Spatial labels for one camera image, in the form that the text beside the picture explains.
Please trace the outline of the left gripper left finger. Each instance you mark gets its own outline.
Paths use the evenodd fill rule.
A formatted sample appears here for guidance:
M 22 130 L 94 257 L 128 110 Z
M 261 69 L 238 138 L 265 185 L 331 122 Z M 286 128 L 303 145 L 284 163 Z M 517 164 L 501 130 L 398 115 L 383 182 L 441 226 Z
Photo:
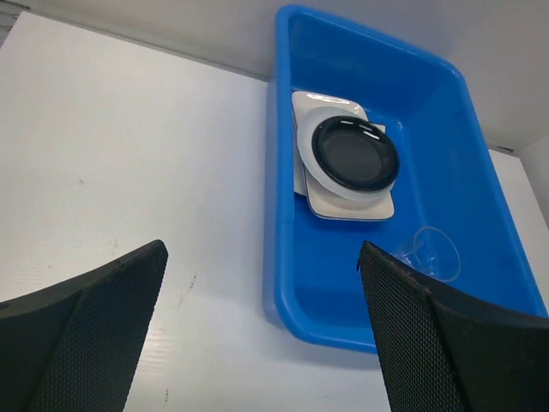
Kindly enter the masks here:
M 3 411 L 121 411 L 160 293 L 157 239 L 1 304 Z

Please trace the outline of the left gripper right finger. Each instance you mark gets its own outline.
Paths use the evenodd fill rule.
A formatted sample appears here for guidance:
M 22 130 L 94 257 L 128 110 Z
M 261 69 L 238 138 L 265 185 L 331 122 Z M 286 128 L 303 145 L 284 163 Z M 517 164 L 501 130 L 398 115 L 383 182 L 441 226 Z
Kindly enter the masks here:
M 548 320 L 426 276 L 366 241 L 357 268 L 393 411 L 546 411 Z

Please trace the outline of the clear plastic cup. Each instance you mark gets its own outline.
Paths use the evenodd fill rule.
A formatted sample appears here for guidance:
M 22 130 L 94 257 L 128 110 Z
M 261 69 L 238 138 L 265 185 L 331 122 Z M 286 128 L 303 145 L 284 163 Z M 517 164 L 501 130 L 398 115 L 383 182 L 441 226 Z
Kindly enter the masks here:
M 462 260 L 455 243 L 445 232 L 433 226 L 419 228 L 390 254 L 440 282 L 453 282 L 462 271 Z

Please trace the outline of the small rectangular white plate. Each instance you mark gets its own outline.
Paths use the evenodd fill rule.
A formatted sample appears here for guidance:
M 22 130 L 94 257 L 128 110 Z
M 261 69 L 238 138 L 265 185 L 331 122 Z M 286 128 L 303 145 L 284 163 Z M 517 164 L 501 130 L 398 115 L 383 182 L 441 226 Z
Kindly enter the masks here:
M 369 201 L 359 202 L 336 196 L 320 186 L 316 180 L 309 180 L 308 183 L 310 186 L 306 195 L 299 195 L 305 198 L 311 212 L 323 219 L 381 221 L 391 218 L 395 213 L 390 194 L 392 185 L 371 194 L 353 191 L 354 195 L 372 195 Z

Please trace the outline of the small black round plate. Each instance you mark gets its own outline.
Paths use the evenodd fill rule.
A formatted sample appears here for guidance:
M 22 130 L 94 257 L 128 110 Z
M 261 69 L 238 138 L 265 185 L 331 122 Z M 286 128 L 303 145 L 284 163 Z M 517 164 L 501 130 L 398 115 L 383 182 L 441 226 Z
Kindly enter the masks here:
M 310 148 L 320 169 L 342 187 L 364 193 L 392 185 L 400 158 L 390 138 L 372 123 L 339 115 L 312 132 Z

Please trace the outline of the white round bowl plate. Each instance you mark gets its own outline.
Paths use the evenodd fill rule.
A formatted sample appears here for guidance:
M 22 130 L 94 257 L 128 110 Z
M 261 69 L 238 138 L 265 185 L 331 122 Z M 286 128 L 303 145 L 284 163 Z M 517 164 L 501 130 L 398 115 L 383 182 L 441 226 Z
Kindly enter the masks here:
M 400 171 L 398 152 L 385 132 L 335 107 L 320 107 L 303 116 L 297 147 L 312 178 L 354 202 L 373 203 L 384 197 Z

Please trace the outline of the large square white plate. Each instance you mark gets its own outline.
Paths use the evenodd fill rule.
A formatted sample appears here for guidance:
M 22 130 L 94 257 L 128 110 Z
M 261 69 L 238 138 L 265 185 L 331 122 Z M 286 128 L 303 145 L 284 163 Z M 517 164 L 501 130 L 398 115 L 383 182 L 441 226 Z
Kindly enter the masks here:
M 310 184 L 316 182 L 327 191 L 338 197 L 367 202 L 372 195 L 354 195 L 352 189 L 336 183 L 320 166 L 313 149 L 313 137 L 323 122 L 329 119 L 350 118 L 351 124 L 356 121 L 368 122 L 364 107 L 352 100 L 311 91 L 292 92 L 294 122 L 294 155 L 293 187 L 300 195 L 306 195 Z

